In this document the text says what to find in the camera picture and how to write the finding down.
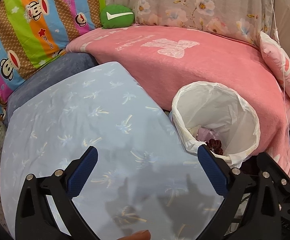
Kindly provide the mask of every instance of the plastic bag liner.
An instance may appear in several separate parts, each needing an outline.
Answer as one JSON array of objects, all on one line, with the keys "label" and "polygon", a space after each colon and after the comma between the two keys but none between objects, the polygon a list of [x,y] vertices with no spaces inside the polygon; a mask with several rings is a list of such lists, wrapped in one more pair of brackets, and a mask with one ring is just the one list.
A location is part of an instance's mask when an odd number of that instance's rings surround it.
[{"label": "plastic bag liner", "polygon": [[186,150],[194,154],[205,143],[190,131],[201,126],[216,131],[224,154],[215,156],[230,167],[240,167],[260,141],[255,110],[235,90],[220,83],[199,81],[182,87],[173,99],[172,118]]}]

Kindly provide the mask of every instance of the green cushion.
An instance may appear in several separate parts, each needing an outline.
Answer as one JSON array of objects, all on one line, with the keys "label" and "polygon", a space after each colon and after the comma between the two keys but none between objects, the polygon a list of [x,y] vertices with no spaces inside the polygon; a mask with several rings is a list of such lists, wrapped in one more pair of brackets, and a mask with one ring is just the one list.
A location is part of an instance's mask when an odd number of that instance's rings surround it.
[{"label": "green cushion", "polygon": [[103,29],[125,28],[134,22],[134,13],[123,5],[107,5],[101,12]]}]

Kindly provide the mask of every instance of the metal pin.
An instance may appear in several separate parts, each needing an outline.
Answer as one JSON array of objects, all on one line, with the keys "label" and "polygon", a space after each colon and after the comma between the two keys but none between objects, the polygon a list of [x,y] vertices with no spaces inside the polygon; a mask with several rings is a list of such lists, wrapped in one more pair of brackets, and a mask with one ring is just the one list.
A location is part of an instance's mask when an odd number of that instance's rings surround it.
[{"label": "metal pin", "polygon": [[33,174],[28,174],[27,177],[26,177],[26,179],[27,179],[27,180],[31,180],[31,179],[33,179],[33,177],[34,177]]},{"label": "metal pin", "polygon": [[235,175],[239,175],[241,173],[241,171],[238,168],[233,168],[232,169],[232,173],[235,174]]},{"label": "metal pin", "polygon": [[55,176],[59,177],[61,175],[63,175],[63,171],[62,170],[55,171]]},{"label": "metal pin", "polygon": [[267,171],[264,171],[262,173],[262,175],[263,175],[264,178],[269,178],[270,177],[270,174]]}]

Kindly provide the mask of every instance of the purple package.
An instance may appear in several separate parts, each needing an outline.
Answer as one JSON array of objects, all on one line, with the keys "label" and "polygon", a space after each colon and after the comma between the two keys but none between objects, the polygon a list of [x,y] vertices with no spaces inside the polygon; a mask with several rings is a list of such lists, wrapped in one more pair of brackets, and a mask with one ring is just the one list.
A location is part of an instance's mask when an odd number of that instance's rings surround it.
[{"label": "purple package", "polygon": [[201,142],[208,142],[210,139],[220,140],[220,136],[215,131],[201,127],[197,131],[197,136],[195,139]]}]

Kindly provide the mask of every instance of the floral curtain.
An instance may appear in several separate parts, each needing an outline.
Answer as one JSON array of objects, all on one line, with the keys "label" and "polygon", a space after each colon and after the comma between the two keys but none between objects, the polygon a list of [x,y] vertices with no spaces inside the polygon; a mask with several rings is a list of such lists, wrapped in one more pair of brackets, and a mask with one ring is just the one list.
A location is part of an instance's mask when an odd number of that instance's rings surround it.
[{"label": "floral curtain", "polygon": [[270,33],[271,0],[106,0],[133,9],[138,24],[195,28],[259,45]]}]

